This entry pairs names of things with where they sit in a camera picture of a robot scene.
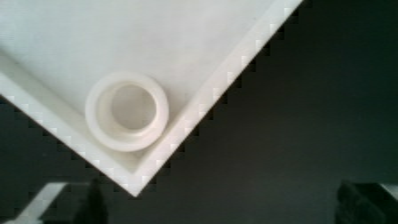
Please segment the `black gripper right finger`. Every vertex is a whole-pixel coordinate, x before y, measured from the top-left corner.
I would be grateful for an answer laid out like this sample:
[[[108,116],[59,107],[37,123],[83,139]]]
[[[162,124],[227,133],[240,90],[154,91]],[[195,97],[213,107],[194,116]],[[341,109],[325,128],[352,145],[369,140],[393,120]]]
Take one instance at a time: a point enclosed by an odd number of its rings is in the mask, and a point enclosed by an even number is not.
[[[398,184],[341,182],[334,224],[398,224]]]

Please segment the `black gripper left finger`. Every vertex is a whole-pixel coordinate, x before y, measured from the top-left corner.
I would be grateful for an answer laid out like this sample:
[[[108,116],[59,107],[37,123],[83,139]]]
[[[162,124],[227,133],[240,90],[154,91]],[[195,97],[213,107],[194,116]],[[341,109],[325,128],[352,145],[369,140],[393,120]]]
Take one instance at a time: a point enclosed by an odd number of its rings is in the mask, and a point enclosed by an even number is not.
[[[9,224],[108,224],[98,181],[50,182]]]

